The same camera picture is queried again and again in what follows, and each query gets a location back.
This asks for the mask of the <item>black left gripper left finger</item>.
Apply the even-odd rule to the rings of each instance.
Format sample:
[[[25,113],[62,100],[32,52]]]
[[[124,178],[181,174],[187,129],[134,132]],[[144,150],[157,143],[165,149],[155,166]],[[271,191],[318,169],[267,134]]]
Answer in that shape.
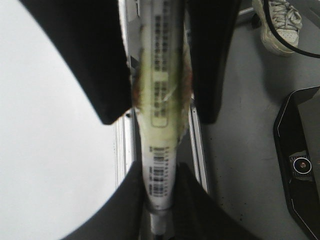
[[[22,0],[104,125],[132,107],[131,71],[116,0]]]

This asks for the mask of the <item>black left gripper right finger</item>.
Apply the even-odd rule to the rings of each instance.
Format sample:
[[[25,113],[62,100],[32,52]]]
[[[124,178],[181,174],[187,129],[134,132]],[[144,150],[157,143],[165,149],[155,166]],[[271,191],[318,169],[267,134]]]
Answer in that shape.
[[[216,122],[239,0],[190,0],[190,56],[194,103],[203,124]]]

